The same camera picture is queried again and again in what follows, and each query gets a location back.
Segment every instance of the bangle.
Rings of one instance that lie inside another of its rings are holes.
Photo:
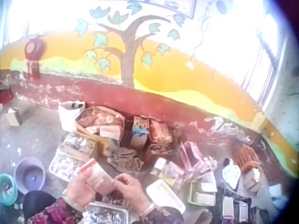
[[[152,209],[155,207],[155,204],[152,203],[150,204],[150,206],[143,212],[140,214],[141,217],[146,216],[147,214],[149,214],[149,212],[152,211]]]
[[[74,209],[76,209],[76,210],[79,211],[79,212],[82,212],[82,213],[83,213],[83,212],[86,211],[85,208],[83,208],[82,206],[80,206],[80,205],[74,203],[71,199],[69,199],[68,196],[66,196],[65,192],[66,192],[66,189],[63,191],[63,193],[62,193],[62,195],[61,195],[61,198],[62,198],[66,203],[68,203],[71,207],[73,207]]]

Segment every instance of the bucket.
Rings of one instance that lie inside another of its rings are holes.
[[[41,161],[34,157],[21,160],[14,169],[14,178],[20,192],[27,194],[41,190],[45,183],[45,169]]]
[[[18,197],[18,189],[14,178],[8,174],[0,175],[0,202],[3,205],[12,205]]]

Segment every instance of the floral sleeve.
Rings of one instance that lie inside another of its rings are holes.
[[[142,219],[144,224],[183,224],[183,222],[162,208],[155,208]]]
[[[31,217],[28,224],[76,224],[83,218],[82,213],[72,208],[62,198]]]

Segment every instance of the plastic crate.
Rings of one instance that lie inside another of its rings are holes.
[[[243,174],[252,168],[257,168],[261,164],[254,149],[246,145],[243,145],[242,148],[233,155],[233,158]]]

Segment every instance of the green leaf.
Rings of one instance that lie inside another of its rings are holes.
[[[174,14],[173,19],[180,27],[182,27],[186,18],[181,14]]]
[[[100,47],[100,46],[107,46],[108,45],[108,38],[107,35],[103,32],[94,32],[95,40],[94,40],[94,46]]]
[[[120,15],[119,11],[116,11],[113,15],[113,17],[111,17],[110,15],[108,16],[108,20],[111,24],[114,25],[120,25],[122,22],[124,22],[129,16],[129,13],[125,14],[125,15]]]
[[[88,23],[85,20],[78,20],[79,25],[75,28],[75,31],[78,32],[78,36],[83,36],[88,28]]]
[[[98,62],[100,63],[100,71],[110,68],[111,66],[111,63],[107,58],[100,58]]]
[[[173,38],[173,40],[177,40],[177,39],[180,39],[181,37],[179,36],[179,33],[178,33],[178,31],[176,30],[176,29],[172,29],[171,31],[169,31],[169,33],[168,33],[168,35],[167,35],[168,37],[172,37]]]
[[[151,68],[153,64],[153,54],[152,52],[144,52],[141,56],[141,63],[145,63],[147,66]]]
[[[97,59],[97,53],[94,50],[88,50],[84,53],[84,56],[88,58],[88,60],[92,60],[93,58]]]
[[[127,9],[132,10],[131,15],[134,15],[138,13],[140,10],[142,10],[142,6],[138,2],[132,1],[131,3],[132,3],[131,5],[127,6]]]
[[[161,43],[157,46],[156,52],[160,52],[162,56],[166,53],[166,51],[171,51],[171,47],[165,43]]]
[[[104,16],[106,16],[111,10],[111,7],[108,7],[104,10],[102,10],[101,6],[98,6],[95,10],[91,9],[89,10],[90,15],[95,18],[95,19],[99,19],[102,18]]]
[[[160,32],[160,30],[158,28],[160,25],[161,25],[160,23],[152,23],[152,24],[150,24],[150,26],[149,26],[150,33],[152,34],[154,32]]]

